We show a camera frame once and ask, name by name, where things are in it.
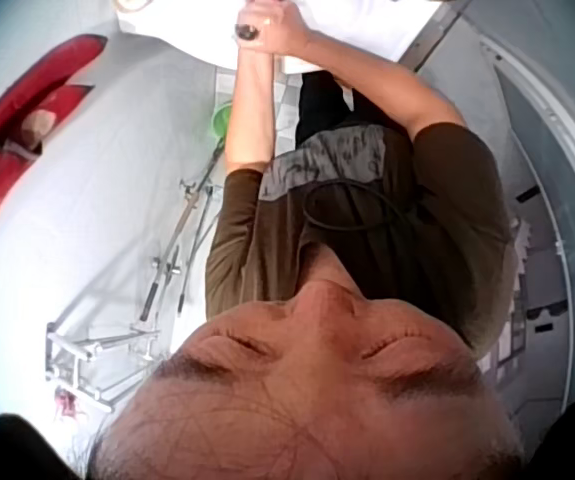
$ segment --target green bucket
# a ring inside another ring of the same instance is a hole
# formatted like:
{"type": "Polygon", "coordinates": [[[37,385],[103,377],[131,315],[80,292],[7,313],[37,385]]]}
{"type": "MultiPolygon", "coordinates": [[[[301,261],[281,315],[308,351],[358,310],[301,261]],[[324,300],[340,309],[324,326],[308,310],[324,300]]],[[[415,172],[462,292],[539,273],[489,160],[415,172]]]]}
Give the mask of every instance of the green bucket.
{"type": "Polygon", "coordinates": [[[231,102],[223,103],[216,108],[211,117],[211,128],[218,139],[223,139],[227,135],[229,118],[231,117],[231,102]]]}

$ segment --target eyebrow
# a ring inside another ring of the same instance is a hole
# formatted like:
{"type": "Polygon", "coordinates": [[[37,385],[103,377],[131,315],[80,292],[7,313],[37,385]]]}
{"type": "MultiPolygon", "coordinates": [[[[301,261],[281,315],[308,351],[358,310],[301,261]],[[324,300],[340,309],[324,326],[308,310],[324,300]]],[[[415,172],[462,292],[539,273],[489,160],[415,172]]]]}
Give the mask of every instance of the eyebrow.
{"type": "MultiPolygon", "coordinates": [[[[155,379],[181,378],[188,381],[231,384],[236,374],[221,365],[198,360],[180,353],[161,363],[153,374],[155,379]]],[[[408,374],[374,379],[379,392],[390,401],[418,397],[473,397],[482,388],[478,367],[468,359],[459,358],[408,374]]]]}
{"type": "Polygon", "coordinates": [[[380,393],[392,401],[428,396],[473,397],[482,389],[480,370],[464,358],[440,363],[428,370],[379,377],[375,383],[380,393]]]}
{"type": "Polygon", "coordinates": [[[234,372],[222,365],[198,360],[186,353],[180,353],[161,363],[153,374],[157,380],[182,378],[212,383],[231,383],[234,372]]]}

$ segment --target red object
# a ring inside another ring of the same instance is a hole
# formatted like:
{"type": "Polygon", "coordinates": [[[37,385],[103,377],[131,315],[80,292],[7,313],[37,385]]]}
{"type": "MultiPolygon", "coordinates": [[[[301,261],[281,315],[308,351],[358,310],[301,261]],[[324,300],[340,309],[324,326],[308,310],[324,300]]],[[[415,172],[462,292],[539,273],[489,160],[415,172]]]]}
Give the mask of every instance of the red object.
{"type": "Polygon", "coordinates": [[[92,87],[65,85],[97,58],[107,39],[80,35],[59,45],[0,98],[0,203],[41,153],[41,142],[92,87]]]}

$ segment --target dark green t-shirt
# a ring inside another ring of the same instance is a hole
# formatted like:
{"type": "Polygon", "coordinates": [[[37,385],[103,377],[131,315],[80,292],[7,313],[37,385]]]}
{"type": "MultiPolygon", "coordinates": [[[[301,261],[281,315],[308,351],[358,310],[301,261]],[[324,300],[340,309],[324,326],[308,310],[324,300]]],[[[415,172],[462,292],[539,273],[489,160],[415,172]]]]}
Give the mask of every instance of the dark green t-shirt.
{"type": "Polygon", "coordinates": [[[412,144],[380,126],[345,127],[264,174],[229,175],[207,262],[208,318],[292,298],[314,243],[336,253],[365,297],[412,303],[478,356],[508,319],[513,239],[494,158],[466,128],[433,125],[412,144]]]}

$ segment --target closed eye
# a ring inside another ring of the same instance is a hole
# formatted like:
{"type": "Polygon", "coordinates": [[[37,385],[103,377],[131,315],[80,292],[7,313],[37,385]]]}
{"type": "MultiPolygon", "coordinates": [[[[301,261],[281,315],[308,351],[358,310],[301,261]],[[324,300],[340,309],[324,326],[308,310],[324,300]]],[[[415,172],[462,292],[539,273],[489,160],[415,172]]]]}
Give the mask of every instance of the closed eye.
{"type": "Polygon", "coordinates": [[[256,355],[261,355],[263,357],[272,355],[273,350],[268,345],[253,338],[240,337],[230,331],[220,332],[220,335],[232,340],[233,342],[236,342],[241,347],[255,353],[256,355]]]}
{"type": "Polygon", "coordinates": [[[417,333],[405,333],[403,335],[394,335],[393,337],[389,337],[386,340],[380,341],[377,344],[375,344],[374,346],[372,346],[371,348],[369,348],[369,350],[367,350],[366,352],[364,352],[360,358],[362,358],[363,360],[368,360],[370,358],[375,357],[376,355],[378,355],[380,352],[382,352],[383,350],[385,350],[387,347],[389,347],[391,344],[396,343],[400,340],[403,340],[405,338],[427,338],[423,335],[419,335],[417,333]]]}

